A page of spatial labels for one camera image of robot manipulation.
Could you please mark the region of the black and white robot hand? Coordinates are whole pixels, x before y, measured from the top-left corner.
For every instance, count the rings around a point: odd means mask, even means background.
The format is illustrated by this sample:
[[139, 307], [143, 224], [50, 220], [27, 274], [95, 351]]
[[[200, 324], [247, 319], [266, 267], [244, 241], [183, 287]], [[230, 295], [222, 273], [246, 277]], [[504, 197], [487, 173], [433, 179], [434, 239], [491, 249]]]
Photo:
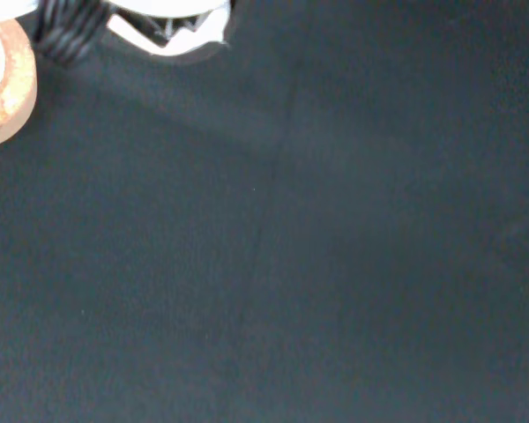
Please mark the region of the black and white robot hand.
[[102, 35], [137, 52], [174, 61], [227, 41], [235, 1], [0, 1], [0, 23], [33, 13], [34, 50], [67, 66]]

